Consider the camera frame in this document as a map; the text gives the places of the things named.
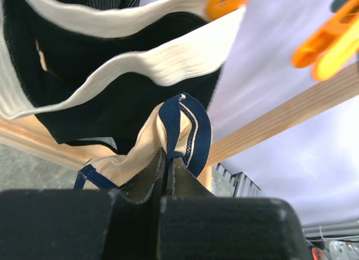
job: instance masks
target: concrete floor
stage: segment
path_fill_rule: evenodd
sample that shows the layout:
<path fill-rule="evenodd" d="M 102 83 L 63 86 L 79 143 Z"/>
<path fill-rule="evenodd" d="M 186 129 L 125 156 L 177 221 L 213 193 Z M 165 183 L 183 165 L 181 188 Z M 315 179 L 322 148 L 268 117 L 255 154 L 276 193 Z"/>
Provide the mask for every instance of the concrete floor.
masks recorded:
<path fill-rule="evenodd" d="M 0 191 L 6 189 L 72 188 L 76 171 L 0 144 Z M 213 170 L 216 196 L 230 197 L 234 188 Z"/>

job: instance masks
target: orange clothespin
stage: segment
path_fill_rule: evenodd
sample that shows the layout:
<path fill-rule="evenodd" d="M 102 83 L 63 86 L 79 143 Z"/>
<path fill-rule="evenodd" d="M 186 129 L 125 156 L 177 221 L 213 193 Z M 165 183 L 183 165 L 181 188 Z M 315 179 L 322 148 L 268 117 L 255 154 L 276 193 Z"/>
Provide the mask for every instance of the orange clothespin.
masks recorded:
<path fill-rule="evenodd" d="M 359 0 L 349 0 L 294 52 L 292 63 L 297 68 L 313 63 L 313 78 L 325 81 L 358 50 Z"/>
<path fill-rule="evenodd" d="M 249 0 L 208 0 L 206 13 L 210 19 L 216 20 L 235 11 L 248 1 Z"/>

